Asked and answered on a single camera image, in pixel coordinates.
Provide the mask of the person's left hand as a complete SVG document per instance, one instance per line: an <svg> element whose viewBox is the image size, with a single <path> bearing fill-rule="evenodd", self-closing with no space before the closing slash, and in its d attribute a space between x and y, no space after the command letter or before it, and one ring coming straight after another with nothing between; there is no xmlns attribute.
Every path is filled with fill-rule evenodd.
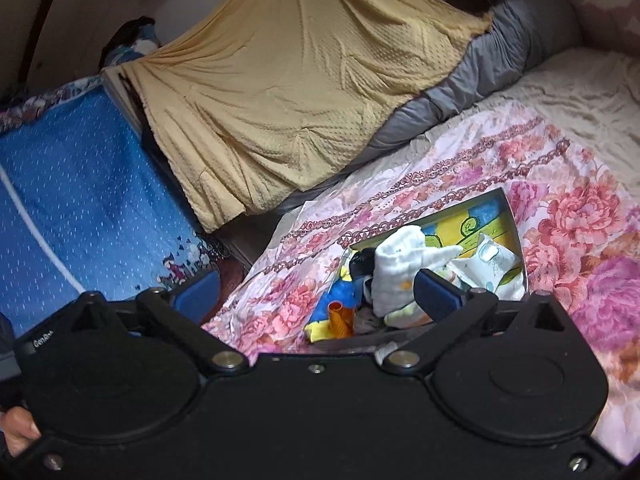
<svg viewBox="0 0 640 480"><path fill-rule="evenodd" d="M41 438L32 413L19 406L1 414L1 431L11 457L19 456Z"/></svg>

